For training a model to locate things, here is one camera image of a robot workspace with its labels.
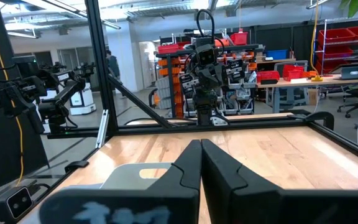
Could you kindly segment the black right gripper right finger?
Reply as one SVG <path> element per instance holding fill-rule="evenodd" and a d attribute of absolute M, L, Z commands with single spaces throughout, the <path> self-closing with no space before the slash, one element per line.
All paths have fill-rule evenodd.
<path fill-rule="evenodd" d="M 210 140 L 201 145 L 212 224 L 358 224 L 358 190 L 286 190 Z"/>

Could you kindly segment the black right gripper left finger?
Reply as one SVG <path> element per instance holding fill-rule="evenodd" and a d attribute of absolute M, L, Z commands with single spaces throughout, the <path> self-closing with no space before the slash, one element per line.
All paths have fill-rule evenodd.
<path fill-rule="evenodd" d="M 39 208 L 41 224 L 197 224 L 202 146 L 192 140 L 144 190 L 65 189 Z"/>

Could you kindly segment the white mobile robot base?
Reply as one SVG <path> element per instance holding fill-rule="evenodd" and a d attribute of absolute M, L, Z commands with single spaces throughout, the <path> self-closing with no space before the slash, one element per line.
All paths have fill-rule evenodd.
<path fill-rule="evenodd" d="M 90 114 L 96 111 L 96 105 L 93 100 L 91 85 L 89 82 L 85 83 L 85 88 L 76 92 L 70 98 L 70 114 L 73 116 Z"/>

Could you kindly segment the white plastic tupperware container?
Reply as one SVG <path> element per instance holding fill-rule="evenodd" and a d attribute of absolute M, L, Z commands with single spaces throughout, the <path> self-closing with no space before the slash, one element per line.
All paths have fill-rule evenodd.
<path fill-rule="evenodd" d="M 158 171 L 161 170 L 164 174 L 171 164 L 171 162 L 149 162 L 117 166 L 100 189 L 145 190 L 159 179 Z"/>

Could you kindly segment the shelf rack with orange bins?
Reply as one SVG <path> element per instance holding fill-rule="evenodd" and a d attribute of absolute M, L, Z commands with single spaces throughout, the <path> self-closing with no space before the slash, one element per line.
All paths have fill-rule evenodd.
<path fill-rule="evenodd" d="M 224 116 L 254 114 L 257 84 L 257 57 L 263 51 L 259 44 L 233 45 L 218 49 L 217 62 L 227 71 L 227 84 L 214 88 L 217 107 Z M 193 89 L 197 85 L 195 68 L 197 57 L 190 45 L 182 49 L 166 46 L 157 54 L 156 89 L 149 95 L 149 105 L 170 109 L 175 118 L 195 118 Z"/>

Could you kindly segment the wide red bin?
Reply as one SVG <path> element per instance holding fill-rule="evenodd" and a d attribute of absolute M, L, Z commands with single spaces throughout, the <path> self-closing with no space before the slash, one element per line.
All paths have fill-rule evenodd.
<path fill-rule="evenodd" d="M 158 47 L 158 53 L 159 54 L 173 54 L 173 53 L 176 53 L 180 49 L 181 49 L 181 46 L 178 44 L 161 45 Z"/>

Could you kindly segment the low red desk bin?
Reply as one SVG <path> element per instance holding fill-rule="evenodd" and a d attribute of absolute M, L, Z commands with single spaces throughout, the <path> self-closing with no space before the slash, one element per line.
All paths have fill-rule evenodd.
<path fill-rule="evenodd" d="M 275 70 L 257 72 L 257 83 L 276 84 L 280 80 L 280 74 Z"/>

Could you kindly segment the grey cloth mat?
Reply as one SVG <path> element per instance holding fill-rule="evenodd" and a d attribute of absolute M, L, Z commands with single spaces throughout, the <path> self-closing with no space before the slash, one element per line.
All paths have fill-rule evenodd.
<path fill-rule="evenodd" d="M 68 185 L 65 187 L 62 187 L 60 189 L 54 190 L 49 196 L 52 196 L 53 194 L 62 191 L 62 190 L 68 190 L 68 189 L 100 189 L 102 186 L 102 183 L 97 184 L 86 184 L 86 185 Z M 42 205 L 42 202 L 40 202 L 35 208 L 33 208 L 21 221 L 19 221 L 17 224 L 41 224 L 40 218 L 39 218 L 39 209 Z"/>

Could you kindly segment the tall red desk bin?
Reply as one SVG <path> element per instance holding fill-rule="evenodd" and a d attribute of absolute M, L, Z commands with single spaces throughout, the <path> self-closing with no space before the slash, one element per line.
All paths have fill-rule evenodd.
<path fill-rule="evenodd" d="M 298 79 L 303 76 L 304 67 L 297 65 L 283 66 L 283 79 L 290 82 L 292 79 Z"/>

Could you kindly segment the black table clamp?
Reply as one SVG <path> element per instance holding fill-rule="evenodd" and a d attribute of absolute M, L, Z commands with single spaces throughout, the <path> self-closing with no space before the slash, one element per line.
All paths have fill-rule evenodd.
<path fill-rule="evenodd" d="M 73 161 L 69 163 L 67 166 L 65 166 L 65 173 L 69 173 L 71 171 L 75 171 L 79 168 L 85 168 L 89 165 L 88 161 Z"/>
<path fill-rule="evenodd" d="M 322 120 L 324 127 L 330 130 L 334 130 L 334 116 L 329 112 L 319 111 L 319 112 L 311 113 L 303 119 L 307 122 Z"/>

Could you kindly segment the wooden desk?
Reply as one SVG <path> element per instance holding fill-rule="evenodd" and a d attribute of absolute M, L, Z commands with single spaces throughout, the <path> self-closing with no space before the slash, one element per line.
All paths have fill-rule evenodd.
<path fill-rule="evenodd" d="M 339 85 L 345 86 L 350 84 L 356 84 L 358 80 L 340 80 L 339 75 L 334 75 L 332 77 L 323 77 L 323 80 L 320 82 L 313 82 L 307 79 L 300 79 L 295 82 L 288 82 L 284 79 L 279 79 L 276 84 L 263 85 L 260 83 L 256 84 L 257 88 L 272 88 L 272 113 L 280 112 L 280 88 L 303 88 L 309 86 L 326 86 L 326 85 Z"/>

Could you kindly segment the silver aluminium bar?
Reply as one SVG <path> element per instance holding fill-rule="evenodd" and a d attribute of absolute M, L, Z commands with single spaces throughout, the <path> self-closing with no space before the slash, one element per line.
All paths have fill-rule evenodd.
<path fill-rule="evenodd" d="M 98 135 L 96 138 L 95 148 L 99 149 L 104 145 L 106 139 L 106 132 L 108 128 L 109 122 L 109 110 L 103 110 L 101 121 L 99 124 Z"/>

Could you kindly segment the person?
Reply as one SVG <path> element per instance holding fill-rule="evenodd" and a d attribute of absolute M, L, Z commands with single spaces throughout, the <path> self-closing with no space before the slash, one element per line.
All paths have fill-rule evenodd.
<path fill-rule="evenodd" d="M 106 51 L 106 59 L 108 61 L 108 70 L 110 74 L 117 80 L 120 80 L 120 70 L 117 58 L 112 55 L 110 50 Z"/>

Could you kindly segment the metal shelf with red bins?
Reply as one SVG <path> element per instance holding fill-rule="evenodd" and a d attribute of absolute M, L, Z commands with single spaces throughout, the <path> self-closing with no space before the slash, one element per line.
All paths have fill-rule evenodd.
<path fill-rule="evenodd" d="M 321 75 L 341 73 L 346 66 L 358 65 L 358 21 L 325 22 L 317 33 L 313 60 Z"/>

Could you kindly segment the black office chair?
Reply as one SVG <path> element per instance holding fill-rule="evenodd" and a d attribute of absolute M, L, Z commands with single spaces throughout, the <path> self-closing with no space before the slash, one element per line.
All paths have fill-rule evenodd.
<path fill-rule="evenodd" d="M 345 95 L 343 96 L 343 102 L 345 103 L 348 98 L 358 98 L 358 89 L 346 90 Z M 348 103 L 339 106 L 337 112 L 340 113 L 344 108 L 349 108 L 347 111 L 345 111 L 345 118 L 350 118 L 351 112 L 354 110 L 358 110 L 358 101 L 355 103 Z"/>

